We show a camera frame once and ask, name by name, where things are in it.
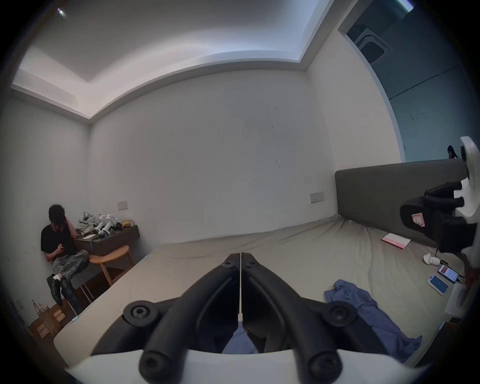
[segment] wall outlet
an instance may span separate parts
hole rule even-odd
[[[310,204],[325,200],[324,192],[310,193]]]
[[[121,211],[122,209],[128,209],[127,201],[126,200],[125,201],[119,201],[117,203],[117,208],[118,208],[119,211]]]

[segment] wooden stool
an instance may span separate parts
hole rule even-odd
[[[125,255],[128,256],[128,260],[130,261],[130,266],[112,280],[112,278],[108,274],[105,264],[118,260],[119,258]],[[112,286],[113,283],[115,283],[119,278],[121,278],[133,267],[132,254],[130,253],[130,248],[128,245],[122,245],[120,248],[117,248],[116,250],[114,250],[113,252],[110,252],[109,254],[106,254],[105,256],[90,255],[90,262],[92,264],[100,264],[103,274],[107,278],[107,281],[110,284],[110,286]]]

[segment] bed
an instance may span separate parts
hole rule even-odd
[[[69,366],[88,357],[97,341],[135,300],[180,296],[192,283],[235,252],[250,252],[302,297],[324,301],[323,293],[343,279],[365,289],[408,337],[423,336],[413,364],[435,334],[448,301],[426,280],[435,267],[422,256],[435,249],[411,242],[404,250],[380,239],[386,232],[341,218],[268,233],[164,245],[148,254],[66,325],[54,344]],[[458,272],[463,263],[442,258]]]
[[[422,335],[409,358],[413,366],[428,347],[451,289],[440,296],[427,284],[436,272],[423,262],[433,242],[401,225],[398,208],[411,197],[466,177],[462,161],[445,160],[357,168],[336,173],[338,212],[333,217],[267,233],[166,244],[148,254],[75,321],[54,344],[73,367],[88,357],[123,308],[135,300],[180,296],[231,253],[249,252],[302,297],[324,301],[324,292],[343,279],[368,291],[408,337]],[[387,232],[414,239],[403,250],[381,241]],[[441,254],[462,274],[463,262]]]

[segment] smartphone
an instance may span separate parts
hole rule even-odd
[[[429,286],[431,286],[434,290],[436,290],[442,296],[447,292],[447,289],[448,289],[447,283],[440,280],[440,278],[436,275],[431,275],[428,278],[427,283]]]
[[[438,269],[438,273],[454,284],[458,277],[458,273],[455,272],[452,268],[447,267],[446,265],[441,265]]]

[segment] air conditioner vent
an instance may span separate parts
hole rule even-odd
[[[391,50],[381,37],[368,28],[355,40],[355,45],[370,64],[378,63]]]
[[[372,41],[369,41],[367,44],[365,44],[360,50],[360,52],[363,53],[363,55],[370,64],[372,64],[375,60],[377,60],[385,53],[385,51],[380,46],[376,45]]]

